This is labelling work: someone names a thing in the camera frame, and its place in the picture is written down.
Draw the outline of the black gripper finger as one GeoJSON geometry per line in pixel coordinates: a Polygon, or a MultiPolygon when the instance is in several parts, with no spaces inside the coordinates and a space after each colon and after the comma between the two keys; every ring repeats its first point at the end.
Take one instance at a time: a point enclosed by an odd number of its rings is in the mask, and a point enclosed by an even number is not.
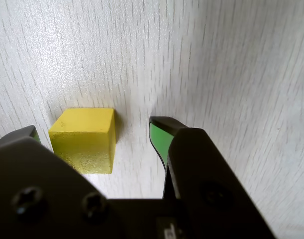
{"type": "Polygon", "coordinates": [[[152,116],[149,138],[165,169],[163,198],[183,204],[189,236],[197,239],[272,239],[269,226],[201,128],[152,116]]]}
{"type": "Polygon", "coordinates": [[[0,139],[0,239],[102,239],[104,201],[30,125],[0,139]]]}

